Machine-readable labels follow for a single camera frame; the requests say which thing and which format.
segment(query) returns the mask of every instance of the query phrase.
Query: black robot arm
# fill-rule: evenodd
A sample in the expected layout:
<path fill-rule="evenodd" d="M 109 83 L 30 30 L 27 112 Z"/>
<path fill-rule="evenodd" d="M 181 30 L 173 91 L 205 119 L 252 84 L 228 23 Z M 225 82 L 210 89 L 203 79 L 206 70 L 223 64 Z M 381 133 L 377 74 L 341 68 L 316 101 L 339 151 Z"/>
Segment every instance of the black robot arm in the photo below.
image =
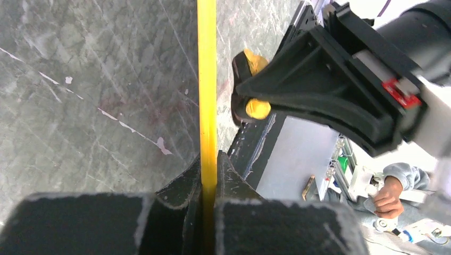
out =
<path fill-rule="evenodd" d="M 423 79 L 449 82 L 451 1 L 417 5 L 377 31 L 349 4 L 327 6 L 323 18 L 324 27 L 303 30 L 256 76 L 236 83 L 235 94 L 328 125 L 370 156 L 412 141 L 428 112 Z M 234 64 L 245 63 L 240 58 Z"/>

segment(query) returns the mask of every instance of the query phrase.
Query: person's hand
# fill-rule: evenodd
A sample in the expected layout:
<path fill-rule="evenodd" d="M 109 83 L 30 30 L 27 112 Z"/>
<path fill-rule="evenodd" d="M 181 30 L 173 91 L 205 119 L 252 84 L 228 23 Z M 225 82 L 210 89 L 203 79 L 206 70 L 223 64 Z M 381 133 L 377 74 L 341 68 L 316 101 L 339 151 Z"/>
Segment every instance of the person's hand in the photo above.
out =
<path fill-rule="evenodd" d="M 403 185 L 395 177 L 389 176 L 385 179 L 384 187 L 373 198 L 379 218 L 394 219 L 404 212 L 404 207 L 399 200 L 399 195 L 403 191 Z"/>

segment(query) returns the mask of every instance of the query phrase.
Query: black plastic bracket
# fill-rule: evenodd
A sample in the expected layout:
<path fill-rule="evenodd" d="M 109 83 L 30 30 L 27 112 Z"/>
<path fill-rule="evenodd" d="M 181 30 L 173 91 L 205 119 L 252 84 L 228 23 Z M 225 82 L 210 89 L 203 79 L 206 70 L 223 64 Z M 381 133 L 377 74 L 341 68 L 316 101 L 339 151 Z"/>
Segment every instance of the black plastic bracket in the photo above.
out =
<path fill-rule="evenodd" d="M 269 101 L 274 112 L 328 125 L 370 156 L 394 150 L 414 129 L 425 104 L 407 109 L 354 55 L 368 50 L 394 74 L 407 78 L 418 66 L 349 9 L 335 5 L 325 20 L 296 37 L 258 75 L 236 87 L 241 96 Z"/>

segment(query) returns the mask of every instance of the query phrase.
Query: white vein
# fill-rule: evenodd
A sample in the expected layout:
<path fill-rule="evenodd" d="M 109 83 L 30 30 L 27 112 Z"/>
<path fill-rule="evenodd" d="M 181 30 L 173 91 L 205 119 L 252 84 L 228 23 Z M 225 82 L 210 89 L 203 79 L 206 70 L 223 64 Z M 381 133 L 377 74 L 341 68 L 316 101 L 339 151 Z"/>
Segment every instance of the white vein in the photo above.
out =
<path fill-rule="evenodd" d="M 118 158 L 116 158 L 116 156 L 114 155 L 114 153 L 112 152 L 112 151 L 110 151 L 110 150 L 108 150 L 105 146 L 103 146 L 103 145 L 99 145 L 100 146 L 100 148 L 102 148 L 102 149 L 104 149 L 104 150 L 106 150 L 109 154 L 110 154 L 110 156 L 114 159 L 114 161 L 116 161 L 120 166 L 122 166 L 123 168 L 125 168 L 125 169 L 127 169 L 128 170 L 128 166 L 126 166 L 124 163 L 122 163 Z"/>
<path fill-rule="evenodd" d="M 22 63 L 25 63 L 24 61 L 22 61 L 21 59 L 19 59 L 19 58 L 16 57 L 16 56 L 14 56 L 13 54 L 11 54 L 11 53 L 5 51 L 4 49 L 0 48 L 0 50 L 3 51 L 4 53 L 8 54 L 8 55 L 10 56 L 10 58 L 12 58 L 12 59 L 14 59 L 14 60 L 17 60 L 17 61 L 20 61 L 20 62 L 22 62 Z"/>
<path fill-rule="evenodd" d="M 123 123 L 122 121 L 119 121 L 119 124 L 121 124 L 124 128 L 129 129 L 132 133 L 136 132 L 136 130 L 132 129 L 129 125 Z"/>
<path fill-rule="evenodd" d="M 226 42 L 224 41 L 224 38 L 222 37 L 221 32 L 219 31 L 218 26 L 216 26 L 216 31 L 218 32 L 219 38 L 221 39 L 222 43 L 223 43 L 223 44 L 226 44 Z"/>
<path fill-rule="evenodd" d="M 57 81 L 55 81 L 55 80 L 53 80 L 52 78 L 46 76 L 45 74 L 43 74 L 43 73 L 41 73 L 41 72 L 39 72 L 39 74 L 42 75 L 42 77 L 44 77 L 45 79 L 51 81 L 53 84 L 58 84 L 58 85 L 59 85 L 59 83 L 58 83 Z"/>
<path fill-rule="evenodd" d="M 193 74 L 194 74 L 194 76 L 196 77 L 196 79 L 199 80 L 199 78 L 197 77 L 197 72 L 196 72 L 196 70 L 194 69 L 193 65 L 191 64 L 191 61 L 189 60 L 189 57 L 188 57 L 188 55 L 186 54 L 185 49 L 183 48 L 183 45 L 182 45 L 182 43 L 181 43 L 181 41 L 180 41 L 180 39 L 179 39 L 179 35 L 177 34 L 176 29 L 174 28 L 174 24 L 172 24 L 172 21 L 171 21 L 171 19 L 169 18 L 169 15 L 168 15 L 168 12 L 166 11 L 166 8 L 164 7 L 164 5 L 163 5 L 163 3 L 161 2 L 161 0 L 158 0 L 158 2 L 161 4 L 161 7 L 163 8 L 163 12 L 164 12 L 164 14 L 166 14 L 166 17 L 167 17 L 168 20 L 169 20 L 169 24 L 171 25 L 172 30 L 174 30 L 174 35 L 176 36 L 176 39 L 177 39 L 177 41 L 179 42 L 180 48 L 182 49 L 182 51 L 183 51 L 183 53 L 184 53 L 184 55 L 185 55 L 185 57 L 186 57 L 186 59 L 187 59 L 187 61 L 188 61 L 189 67 L 190 67 L 191 70 L 193 71 Z"/>
<path fill-rule="evenodd" d="M 262 19 L 260 19 L 260 16 L 257 14 L 257 12 L 255 11 L 255 8 L 253 7 L 253 5 L 249 2 L 249 0 L 247 0 L 247 3 L 250 6 L 250 9 L 254 12 L 255 17 L 260 21 L 260 23 L 262 23 Z"/>
<path fill-rule="evenodd" d="M 96 182 L 99 182 L 100 184 L 102 184 L 102 185 L 104 185 L 105 187 L 109 188 L 111 191 L 114 191 L 113 188 L 110 187 L 110 186 L 108 186 L 104 181 L 101 181 L 101 180 L 99 180 L 99 179 L 97 179 L 97 178 L 94 178 L 94 177 L 92 177 L 92 176 L 89 175 L 89 174 L 86 174 L 86 176 L 89 177 L 89 178 L 91 178 L 91 179 L 93 179 L 93 180 L 96 181 Z"/>
<path fill-rule="evenodd" d="M 56 95 L 56 93 L 53 91 L 52 87 L 50 87 L 50 85 L 48 85 L 46 82 L 44 82 L 44 85 L 47 87 L 47 89 L 50 90 L 50 92 L 53 94 L 53 96 L 55 97 L 56 101 L 62 103 L 63 101 L 61 101 L 61 99 Z"/>
<path fill-rule="evenodd" d="M 114 121 L 117 121 L 117 120 L 118 120 L 117 118 L 111 116 L 111 115 L 110 115 L 109 113 L 107 113 L 106 111 L 104 111 L 104 110 L 102 110 L 102 109 L 100 109 L 100 108 L 97 108 L 97 109 L 99 109 L 99 110 L 102 112 L 102 114 L 105 115 L 105 116 L 107 116 L 108 118 L 110 118 L 110 119 L 112 119 L 112 120 L 114 120 Z"/>

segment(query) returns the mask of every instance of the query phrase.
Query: person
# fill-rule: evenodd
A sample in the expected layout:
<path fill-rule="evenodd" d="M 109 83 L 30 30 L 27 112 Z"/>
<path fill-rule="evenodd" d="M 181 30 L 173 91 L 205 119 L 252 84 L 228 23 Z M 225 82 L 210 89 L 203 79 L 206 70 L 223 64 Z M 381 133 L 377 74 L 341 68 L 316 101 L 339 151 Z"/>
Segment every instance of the person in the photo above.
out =
<path fill-rule="evenodd" d="M 393 219 L 398 217 L 398 229 L 427 218 L 419 210 L 419 204 L 404 201 L 399 198 L 406 190 L 427 190 L 430 178 L 418 167 L 407 163 L 395 163 L 383 169 L 384 186 L 374 198 L 359 197 L 357 202 L 348 200 L 347 203 L 355 210 L 364 226 L 372 227 L 378 218 Z M 329 188 L 324 201 L 339 202 L 341 194 Z M 451 254 L 451 242 L 447 237 L 434 239 L 428 237 L 418 242 L 418 246 L 432 254 Z"/>

